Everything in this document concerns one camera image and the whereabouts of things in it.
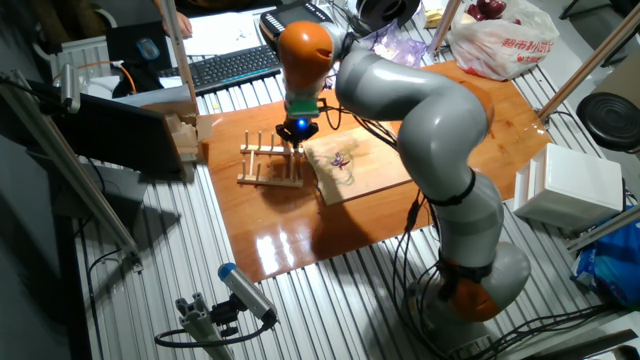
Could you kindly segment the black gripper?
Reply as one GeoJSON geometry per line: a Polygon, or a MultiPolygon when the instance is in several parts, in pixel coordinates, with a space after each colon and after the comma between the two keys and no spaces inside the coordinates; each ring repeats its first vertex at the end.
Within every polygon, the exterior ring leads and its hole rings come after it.
{"type": "Polygon", "coordinates": [[[284,142],[297,148],[298,143],[301,144],[313,137],[319,131],[319,127],[312,118],[287,116],[283,124],[278,124],[275,130],[284,142]]]}

